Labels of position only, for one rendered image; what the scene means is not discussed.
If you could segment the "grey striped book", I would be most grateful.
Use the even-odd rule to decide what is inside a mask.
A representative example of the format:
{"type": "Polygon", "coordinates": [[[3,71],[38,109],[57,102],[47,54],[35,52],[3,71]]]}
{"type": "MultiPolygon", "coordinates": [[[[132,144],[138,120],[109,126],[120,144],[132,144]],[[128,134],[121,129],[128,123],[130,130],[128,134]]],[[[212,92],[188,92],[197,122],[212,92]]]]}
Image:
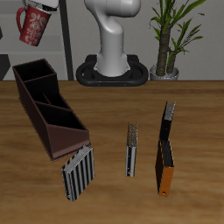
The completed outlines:
{"type": "Polygon", "coordinates": [[[95,177],[94,149],[83,145],[61,167],[66,197],[76,201],[95,177]]]}

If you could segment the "thin grey book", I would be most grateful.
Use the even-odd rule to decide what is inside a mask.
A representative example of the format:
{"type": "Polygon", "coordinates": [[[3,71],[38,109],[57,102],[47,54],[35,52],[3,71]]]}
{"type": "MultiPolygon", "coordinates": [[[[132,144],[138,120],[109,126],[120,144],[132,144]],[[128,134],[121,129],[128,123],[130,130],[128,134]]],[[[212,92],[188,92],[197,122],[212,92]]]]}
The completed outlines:
{"type": "Polygon", "coordinates": [[[125,175],[135,176],[137,154],[137,124],[128,123],[125,175]]]}

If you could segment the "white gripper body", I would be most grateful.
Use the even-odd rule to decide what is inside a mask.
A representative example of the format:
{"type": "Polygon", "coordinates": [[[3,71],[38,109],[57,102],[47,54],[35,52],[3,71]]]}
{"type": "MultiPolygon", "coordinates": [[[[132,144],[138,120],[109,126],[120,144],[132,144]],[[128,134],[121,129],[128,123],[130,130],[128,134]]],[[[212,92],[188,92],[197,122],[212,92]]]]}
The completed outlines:
{"type": "Polygon", "coordinates": [[[59,7],[59,0],[22,0],[22,3],[25,8],[31,5],[44,11],[56,11],[59,7]]]}

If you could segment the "dark brown desk caddy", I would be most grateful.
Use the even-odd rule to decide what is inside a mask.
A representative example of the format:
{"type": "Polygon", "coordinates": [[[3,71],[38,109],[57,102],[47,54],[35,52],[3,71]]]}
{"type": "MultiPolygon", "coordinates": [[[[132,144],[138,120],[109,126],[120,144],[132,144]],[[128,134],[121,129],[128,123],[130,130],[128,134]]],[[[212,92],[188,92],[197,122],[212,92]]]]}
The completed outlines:
{"type": "Polygon", "coordinates": [[[88,129],[60,94],[57,74],[46,59],[12,69],[19,100],[52,161],[90,145],[88,129]]]}

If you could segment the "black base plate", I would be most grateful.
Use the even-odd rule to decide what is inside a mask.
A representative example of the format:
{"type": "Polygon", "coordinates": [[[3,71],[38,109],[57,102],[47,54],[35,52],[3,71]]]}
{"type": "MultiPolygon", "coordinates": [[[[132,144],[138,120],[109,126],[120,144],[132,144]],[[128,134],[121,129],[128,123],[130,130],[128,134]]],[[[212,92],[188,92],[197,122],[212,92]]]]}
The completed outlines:
{"type": "Polygon", "coordinates": [[[149,77],[148,69],[139,62],[135,54],[128,54],[130,70],[117,77],[107,77],[94,70],[96,55],[90,54],[76,70],[77,81],[87,87],[137,87],[143,85],[149,77]]]}

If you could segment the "green pot plant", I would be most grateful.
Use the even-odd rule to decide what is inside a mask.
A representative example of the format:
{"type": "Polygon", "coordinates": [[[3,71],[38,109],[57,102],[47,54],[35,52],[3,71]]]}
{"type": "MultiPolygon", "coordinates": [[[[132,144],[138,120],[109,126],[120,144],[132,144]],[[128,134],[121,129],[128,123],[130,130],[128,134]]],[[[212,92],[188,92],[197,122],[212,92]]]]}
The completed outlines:
{"type": "Polygon", "coordinates": [[[202,39],[202,36],[197,36],[200,24],[186,33],[192,19],[190,18],[183,24],[179,24],[179,20],[205,1],[195,0],[192,3],[186,1],[177,10],[176,0],[159,0],[160,12],[153,8],[157,15],[150,20],[150,26],[152,21],[158,25],[158,28],[154,27],[154,31],[157,34],[155,39],[159,42],[159,48],[157,64],[150,68],[151,81],[176,81],[178,79],[179,70],[174,66],[177,55],[187,53],[185,47],[188,44],[202,39]]]}

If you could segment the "orange and black book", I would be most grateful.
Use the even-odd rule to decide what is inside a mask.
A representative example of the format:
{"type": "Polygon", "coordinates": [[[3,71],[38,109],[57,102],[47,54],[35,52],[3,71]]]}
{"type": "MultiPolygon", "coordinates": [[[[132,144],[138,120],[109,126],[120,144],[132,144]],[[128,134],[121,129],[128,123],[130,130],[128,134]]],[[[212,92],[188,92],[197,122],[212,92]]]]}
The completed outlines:
{"type": "Polygon", "coordinates": [[[155,171],[157,178],[157,194],[159,196],[168,197],[174,172],[170,141],[158,140],[155,171]]]}

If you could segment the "red patterned mug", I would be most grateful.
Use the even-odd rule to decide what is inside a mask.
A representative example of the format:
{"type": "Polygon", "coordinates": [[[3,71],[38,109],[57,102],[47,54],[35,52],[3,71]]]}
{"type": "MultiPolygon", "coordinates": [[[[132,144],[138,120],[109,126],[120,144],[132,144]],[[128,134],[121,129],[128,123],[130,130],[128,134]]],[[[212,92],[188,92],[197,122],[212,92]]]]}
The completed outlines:
{"type": "Polygon", "coordinates": [[[19,8],[17,11],[17,28],[20,32],[19,40],[30,46],[38,46],[43,36],[51,13],[28,5],[27,8],[19,8]],[[20,16],[25,12],[24,23],[20,23],[20,16]]]}

